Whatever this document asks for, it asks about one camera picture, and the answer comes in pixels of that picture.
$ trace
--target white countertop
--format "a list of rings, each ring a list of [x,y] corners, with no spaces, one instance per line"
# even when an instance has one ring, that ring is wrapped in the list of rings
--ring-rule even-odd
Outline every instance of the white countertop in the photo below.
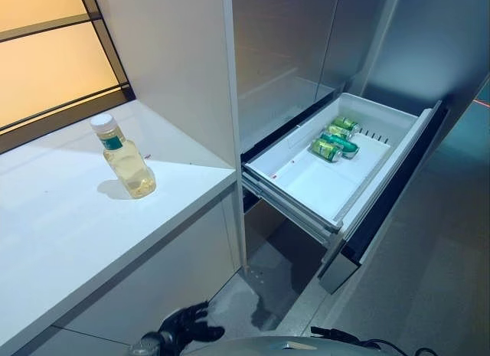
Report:
[[[145,198],[129,198],[87,121],[0,155],[0,354],[42,332],[236,180],[234,169],[138,101],[111,113],[151,155],[157,189]]]

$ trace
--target gray cabinet panel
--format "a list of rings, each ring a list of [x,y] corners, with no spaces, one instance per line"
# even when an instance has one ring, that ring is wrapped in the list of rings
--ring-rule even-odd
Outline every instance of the gray cabinet panel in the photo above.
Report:
[[[127,346],[49,327],[13,356],[125,356]]]
[[[315,102],[337,0],[233,0],[241,152]]]
[[[338,0],[321,83],[337,88],[364,65],[386,0]]]

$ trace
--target bottle label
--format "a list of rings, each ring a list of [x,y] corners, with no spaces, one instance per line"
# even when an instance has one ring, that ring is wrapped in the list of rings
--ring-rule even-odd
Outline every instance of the bottle label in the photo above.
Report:
[[[336,117],[333,124],[347,130],[352,130],[357,125],[355,121],[341,116]]]
[[[104,147],[110,151],[113,151],[114,149],[119,149],[123,146],[121,143],[121,139],[119,139],[118,136],[114,136],[109,139],[101,139],[100,140]]]
[[[335,162],[335,154],[337,151],[340,151],[341,149],[337,147],[336,145],[332,145],[330,143],[327,143],[323,139],[317,139],[312,146],[312,151],[316,153],[317,155],[320,155],[321,157],[325,158],[329,162]]]

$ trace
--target soda can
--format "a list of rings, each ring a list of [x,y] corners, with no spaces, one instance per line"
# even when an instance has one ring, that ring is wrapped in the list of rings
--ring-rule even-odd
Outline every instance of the soda can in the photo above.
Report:
[[[312,152],[329,162],[337,162],[342,156],[342,148],[330,144],[323,139],[315,139],[312,143]]]
[[[361,127],[359,126],[359,124],[357,124],[354,120],[343,116],[337,116],[332,124],[343,129],[350,130],[353,134],[361,131]]]
[[[359,152],[359,147],[357,144],[349,142],[348,140],[340,138],[339,136],[334,136],[333,134],[323,132],[320,138],[330,144],[342,147],[342,155],[345,158],[351,159]]]
[[[332,134],[334,136],[338,136],[342,139],[345,140],[351,140],[352,136],[354,135],[350,130],[341,128],[340,126],[332,125],[330,124],[325,128],[325,131],[328,134]]]

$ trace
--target window frame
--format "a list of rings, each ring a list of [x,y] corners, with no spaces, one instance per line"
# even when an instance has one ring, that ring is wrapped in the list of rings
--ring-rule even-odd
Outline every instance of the window frame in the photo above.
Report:
[[[0,43],[89,21],[92,23],[104,54],[117,79],[117,85],[42,110],[0,127],[0,153],[136,98],[96,0],[82,0],[82,3],[86,14],[58,18],[0,32]],[[94,98],[111,90],[114,91]]]

